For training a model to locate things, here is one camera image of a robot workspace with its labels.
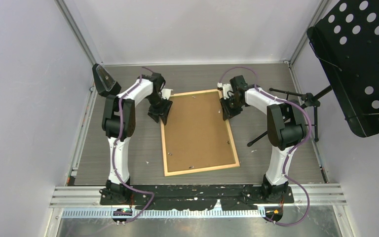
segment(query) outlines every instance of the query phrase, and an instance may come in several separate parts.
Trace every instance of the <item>wood grain surface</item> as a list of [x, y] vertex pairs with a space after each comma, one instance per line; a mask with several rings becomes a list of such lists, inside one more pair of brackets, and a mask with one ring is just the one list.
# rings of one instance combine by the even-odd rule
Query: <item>wood grain surface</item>
[[[174, 93], [182, 93], [217, 88], [220, 76], [233, 66], [235, 65], [178, 65], [150, 68], [165, 77], [165, 88], [173, 89]], [[287, 65], [246, 66], [258, 73], [258, 84], [266, 91], [270, 87], [295, 91]], [[138, 66], [107, 66], [107, 70], [120, 83], [123, 90], [131, 86], [140, 73], [148, 73]], [[255, 82], [254, 75], [244, 69], [230, 71], [223, 82], [228, 83], [232, 77], [238, 75], [243, 75], [248, 84]], [[271, 94], [285, 97], [276, 92]], [[104, 185], [108, 178], [110, 149], [105, 132], [101, 128], [104, 103], [105, 99], [98, 96], [77, 171], [75, 181], [77, 185]], [[230, 120], [240, 167], [165, 177], [159, 124], [147, 115], [148, 109], [147, 100], [136, 107], [136, 130], [131, 138], [128, 153], [132, 184], [260, 184], [262, 182], [271, 158], [271, 144], [268, 138], [264, 137], [253, 146], [246, 146], [249, 141], [266, 130], [266, 116], [259, 110], [252, 106], [243, 108], [240, 115]], [[323, 182], [311, 142], [296, 150], [289, 174], [300, 183]]]

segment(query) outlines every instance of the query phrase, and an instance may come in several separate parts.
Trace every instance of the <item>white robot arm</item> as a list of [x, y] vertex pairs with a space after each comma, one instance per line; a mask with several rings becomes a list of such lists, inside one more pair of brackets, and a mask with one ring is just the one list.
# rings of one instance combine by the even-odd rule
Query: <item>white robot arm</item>
[[[148, 79], [142, 79], [139, 84], [139, 80], [131, 86], [131, 88], [135, 87], [135, 89], [128, 94], [126, 92], [120, 93], [117, 95], [118, 98], [124, 96], [123, 99], [131, 99], [134, 100], [135, 106], [137, 106], [143, 99], [150, 96], [153, 93], [153, 82]], [[171, 94], [170, 89], [162, 89], [162, 99], [168, 100]], [[113, 154], [114, 142], [117, 140], [117, 137], [108, 137], [108, 143], [110, 145], [110, 154]], [[122, 177], [124, 182], [129, 181], [130, 173], [128, 172], [128, 145], [130, 143], [130, 137], [126, 137], [123, 141], [117, 140], [116, 151], [114, 156], [115, 166], [117, 168], [117, 172]], [[114, 184], [121, 184], [118, 180], [114, 168], [113, 161], [111, 160], [111, 168], [110, 175], [108, 177]]]
[[218, 88], [223, 92], [220, 100], [223, 120], [238, 115], [243, 106], [253, 106], [267, 115], [268, 138], [273, 147], [271, 162], [263, 179], [262, 193], [265, 199], [285, 193], [288, 187], [285, 175], [288, 174], [295, 149], [289, 151], [307, 134], [301, 112], [276, 101], [276, 97], [260, 87], [257, 91], [253, 85], [246, 84], [243, 76], [232, 78], [230, 84], [219, 83]]
[[[121, 87], [101, 65], [95, 64], [93, 72], [98, 93], [106, 97], [102, 129], [108, 137], [111, 158], [106, 188], [101, 189], [100, 193], [105, 200], [118, 204], [131, 196], [131, 190], [126, 189], [119, 178], [125, 184], [130, 184], [128, 146], [136, 127], [135, 107], [143, 99], [148, 99], [149, 117], [155, 122], [162, 120], [166, 124], [172, 106], [172, 101], [169, 100], [171, 90], [163, 88], [166, 81], [161, 74], [152, 73], [150, 76], [141, 75], [129, 89], [119, 93]], [[120, 111], [120, 106], [122, 117], [115, 114]]]
[[[269, 105], [279, 105], [281, 102], [276, 102], [270, 98], [258, 93], [254, 88], [251, 88], [245, 92], [246, 104], [251, 105], [262, 113], [266, 115], [266, 110]], [[283, 150], [278, 147], [272, 146], [271, 162], [269, 164], [268, 171], [265, 176], [271, 185], [281, 185], [287, 182], [287, 178], [284, 176], [282, 169], [284, 165], [284, 160], [288, 155], [288, 152], [293, 146], [287, 147]], [[286, 164], [285, 172], [288, 174], [288, 169], [290, 167], [291, 158], [293, 157], [294, 151], [289, 154], [289, 159]]]

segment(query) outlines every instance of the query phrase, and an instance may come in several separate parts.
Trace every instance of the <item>gray wall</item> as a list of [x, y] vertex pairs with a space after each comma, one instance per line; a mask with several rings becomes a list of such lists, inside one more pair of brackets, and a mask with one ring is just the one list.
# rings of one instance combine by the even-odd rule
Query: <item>gray wall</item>
[[317, 0], [73, 0], [105, 64], [288, 59]]
[[[295, 62], [294, 70], [302, 92], [316, 94], [329, 85], [308, 45]], [[355, 136], [332, 92], [320, 102], [317, 146], [330, 181], [341, 184], [357, 233], [379, 236], [379, 134], [368, 138]]]
[[54, 1], [0, 0], [0, 236], [42, 232], [91, 83], [91, 64]]

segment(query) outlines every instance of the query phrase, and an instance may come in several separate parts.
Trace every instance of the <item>purple cable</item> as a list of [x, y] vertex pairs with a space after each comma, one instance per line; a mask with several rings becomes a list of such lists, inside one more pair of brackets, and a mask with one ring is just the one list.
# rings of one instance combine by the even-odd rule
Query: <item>purple cable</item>
[[[297, 184], [301, 189], [303, 189], [304, 193], [306, 194], [306, 198], [307, 198], [307, 208], [306, 208], [306, 212], [304, 213], [304, 216], [299, 219], [298, 221], [294, 222], [294, 223], [290, 223], [290, 224], [287, 224], [287, 223], [280, 223], [280, 222], [275, 222], [276, 225], [279, 225], [279, 226], [294, 226], [294, 225], [297, 225], [299, 224], [300, 222], [302, 222], [307, 214], [308, 214], [308, 211], [310, 209], [310, 197], [307, 193], [307, 190], [300, 184], [298, 183], [296, 180], [290, 178], [286, 173], [285, 173], [285, 168], [287, 166], [287, 162], [288, 162], [288, 159], [289, 159], [289, 155], [299, 146], [301, 146], [302, 144], [304, 144], [311, 136], [311, 121], [310, 121], [310, 117], [308, 116], [307, 112], [302, 108], [300, 107], [299, 105], [291, 102], [291, 101], [287, 101], [287, 100], [283, 100], [283, 99], [280, 99], [280, 98], [277, 98], [273, 95], [270, 95], [268, 93], [266, 93], [265, 91], [263, 90], [259, 90], [258, 87], [256, 86], [255, 84], [255, 90], [257, 92], [259, 92], [260, 94], [268, 97], [269, 99], [272, 99], [272, 100], [275, 100], [275, 101], [278, 101], [278, 102], [282, 102], [282, 103], [286, 103], [286, 104], [289, 104], [293, 107], [296, 107], [298, 110], [300, 110], [300, 112], [304, 115], [304, 117], [306, 118], [307, 120], [307, 127], [308, 127], [308, 130], [307, 130], [307, 135], [306, 137], [301, 141], [299, 142], [297, 145], [295, 145], [293, 148], [291, 148], [289, 151], [288, 151], [288, 154], [287, 154], [287, 157], [285, 158], [284, 160], [284, 164], [283, 164], [283, 167], [282, 167], [282, 173], [284, 174], [284, 177], [286, 177], [288, 180], [290, 180], [291, 182]], [[265, 217], [265, 219], [267, 219], [268, 221], [270, 222], [273, 222], [272, 218], [268, 218], [268, 217]]]
[[222, 77], [220, 78], [219, 83], [222, 83], [223, 78], [225, 77], [226, 73], [228, 73], [229, 71], [236, 69], [236, 68], [243, 68], [243, 69], [247, 69], [247, 70], [253, 72], [255, 74], [256, 81], [258, 81], [258, 74], [256, 74], [256, 72], [253, 69], [248, 68], [248, 67], [243, 67], [243, 66], [237, 66], [237, 67], [232, 67], [232, 68], [228, 69], [227, 71], [225, 71], [225, 73], [223, 73]]
[[154, 73], [154, 71], [152, 69], [150, 69], [150, 68], [147, 68], [147, 67], [142, 67], [142, 68], [148, 70], [151, 73]]
[[135, 189], [135, 188], [130, 187], [129, 185], [127, 185], [127, 184], [121, 179], [120, 174], [117, 172], [117, 167], [115, 166], [115, 159], [114, 159], [114, 157], [115, 157], [115, 148], [116, 148], [116, 146], [117, 146], [117, 141], [120, 140], [120, 138], [121, 138], [121, 136], [122, 136], [122, 134], [123, 134], [123, 130], [124, 130], [124, 123], [123, 123], [123, 109], [122, 109], [122, 106], [121, 106], [121, 102], [122, 102], [122, 100], [123, 100], [123, 98], [124, 98], [125, 96], [127, 96], [130, 92], [132, 92], [134, 89], [136, 89], [136, 88], [140, 85], [140, 83], [142, 82], [142, 78], [143, 78], [143, 76], [140, 75], [140, 80], [139, 80], [139, 82], [138, 82], [136, 85], [134, 85], [132, 88], [130, 88], [128, 91], [126, 91], [126, 92], [120, 97], [120, 99], [119, 99], [119, 101], [118, 101], [118, 107], [119, 107], [119, 109], [120, 109], [120, 110], [119, 110], [119, 113], [120, 113], [120, 133], [119, 133], [118, 138], [114, 141], [113, 155], [112, 155], [112, 157], [111, 157], [111, 160], [112, 160], [112, 163], [113, 163], [113, 170], [114, 170], [114, 173], [115, 173], [115, 175], [117, 176], [117, 178], [119, 179], [119, 181], [122, 183], [123, 186], [125, 186], [126, 188], [128, 188], [128, 189], [130, 189], [130, 190], [132, 190], [132, 191], [135, 191], [135, 192], [137, 192], [137, 193], [141, 193], [141, 194], [149, 194], [149, 195], [151, 195], [151, 198], [149, 199], [149, 201], [148, 201], [148, 203], [145, 205], [145, 207], [143, 207], [143, 209], [139, 212], [139, 214], [137, 214], [135, 217], [131, 218], [130, 220], [127, 220], [126, 222], [124, 222], [125, 224], [126, 224], [126, 223], [130, 223], [130, 222], [136, 220], [137, 217], [139, 217], [139, 216], [140, 216], [140, 215], [141, 215], [141, 214], [142, 214], [142, 213], [143, 213], [143, 212], [149, 207], [149, 205], [152, 203], [152, 201], [153, 201], [153, 199], [154, 199], [154, 193], [153, 193], [153, 192], [147, 192], [147, 191], [138, 190], [138, 189]]

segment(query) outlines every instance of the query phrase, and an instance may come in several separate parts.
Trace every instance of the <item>purple wire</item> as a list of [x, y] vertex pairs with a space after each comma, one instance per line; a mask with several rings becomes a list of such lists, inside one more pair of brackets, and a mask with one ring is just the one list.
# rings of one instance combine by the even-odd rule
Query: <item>purple wire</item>
[[148, 70], [151, 73], [154, 73], [154, 71], [152, 69], [150, 69], [150, 68], [147, 68], [147, 67], [142, 67], [142, 68]]
[[[289, 160], [289, 155], [299, 146], [301, 146], [302, 144], [304, 144], [311, 136], [311, 121], [310, 121], [310, 117], [308, 116], [307, 112], [302, 108], [300, 107], [299, 105], [291, 102], [291, 101], [287, 101], [287, 100], [283, 100], [283, 99], [280, 99], [280, 98], [277, 98], [277, 97], [274, 97], [268, 93], [266, 93], [265, 91], [263, 90], [259, 90], [257, 85], [255, 84], [255, 90], [258, 91], [260, 94], [268, 97], [269, 99], [272, 99], [272, 100], [275, 100], [275, 101], [278, 101], [278, 102], [282, 102], [282, 103], [286, 103], [286, 104], [289, 104], [293, 107], [296, 107], [298, 110], [301, 111], [301, 113], [304, 115], [304, 117], [306, 118], [307, 120], [307, 127], [308, 127], [308, 130], [307, 130], [307, 135], [306, 137], [301, 141], [299, 142], [298, 144], [296, 144], [293, 148], [291, 148], [289, 151], [288, 151], [288, 154], [287, 154], [287, 157], [285, 157], [285, 160], [284, 160], [284, 164], [283, 164], [283, 167], [282, 167], [282, 173], [284, 174], [284, 177], [286, 177], [288, 180], [290, 180], [291, 182], [297, 184], [301, 189], [303, 189], [304, 193], [306, 194], [306, 198], [307, 198], [307, 208], [306, 208], [306, 212], [304, 213], [304, 216], [299, 219], [298, 221], [294, 222], [294, 223], [290, 223], [290, 224], [287, 224], [287, 223], [280, 223], [280, 222], [275, 222], [276, 225], [279, 225], [279, 226], [294, 226], [294, 225], [297, 225], [299, 224], [300, 222], [302, 222], [307, 214], [308, 214], [308, 211], [310, 209], [310, 197], [307, 193], [307, 190], [300, 184], [298, 183], [296, 180], [290, 178], [286, 173], [285, 173], [285, 168], [287, 166], [287, 163], [288, 163], [288, 160]], [[269, 219], [268, 217], [265, 217], [265, 219], [267, 219], [268, 221], [271, 221], [273, 222], [273, 220]]]
[[237, 66], [237, 67], [232, 67], [229, 70], [225, 71], [225, 73], [223, 73], [222, 77], [220, 78], [219, 83], [222, 83], [223, 78], [225, 77], [226, 73], [228, 73], [229, 71], [236, 69], [236, 68], [243, 68], [243, 69], [247, 69], [247, 70], [253, 72], [255, 74], [256, 81], [258, 81], [258, 74], [256, 74], [256, 72], [253, 69], [248, 68], [248, 67], [243, 67], [243, 66]]
[[[142, 67], [144, 69], [147, 69], [151, 72], [153, 72], [152, 70], [150, 70], [149, 68], [146, 68], [146, 67]], [[126, 188], [132, 190], [132, 191], [135, 191], [137, 193], [141, 193], [141, 194], [149, 194], [151, 195], [151, 198], [149, 199], [148, 203], [145, 205], [145, 207], [143, 207], [143, 209], [139, 212], [139, 214], [137, 214], [136, 216], [134, 216], [133, 218], [131, 218], [130, 220], [127, 220], [126, 222], [124, 223], [130, 223], [134, 220], [137, 219], [137, 217], [139, 217], [148, 207], [149, 205], [151, 204], [151, 202], [153, 201], [154, 199], [154, 193], [153, 192], [147, 192], [147, 191], [142, 191], [142, 190], [138, 190], [138, 189], [135, 189], [129, 185], [127, 185], [120, 177], [120, 174], [117, 172], [117, 167], [115, 166], [115, 159], [114, 159], [114, 156], [115, 156], [115, 148], [117, 146], [117, 141], [120, 140], [122, 134], [123, 134], [123, 130], [124, 130], [124, 123], [123, 123], [123, 109], [122, 109], [122, 106], [121, 106], [121, 102], [123, 100], [123, 98], [125, 96], [127, 96], [130, 92], [132, 92], [134, 89], [136, 89], [140, 83], [142, 82], [142, 78], [143, 78], [143, 75], [140, 74], [140, 79], [139, 79], [139, 82], [134, 85], [132, 88], [130, 88], [128, 91], [126, 91], [119, 99], [118, 101], [118, 107], [119, 107], [119, 113], [120, 113], [120, 133], [119, 133], [119, 136], [118, 138], [114, 141], [114, 147], [113, 147], [113, 154], [112, 154], [112, 157], [111, 157], [111, 160], [112, 160], [112, 163], [113, 163], [113, 170], [114, 170], [114, 173], [115, 175], [117, 176], [117, 178], [119, 179], [119, 181], [122, 183], [123, 186], [125, 186]]]

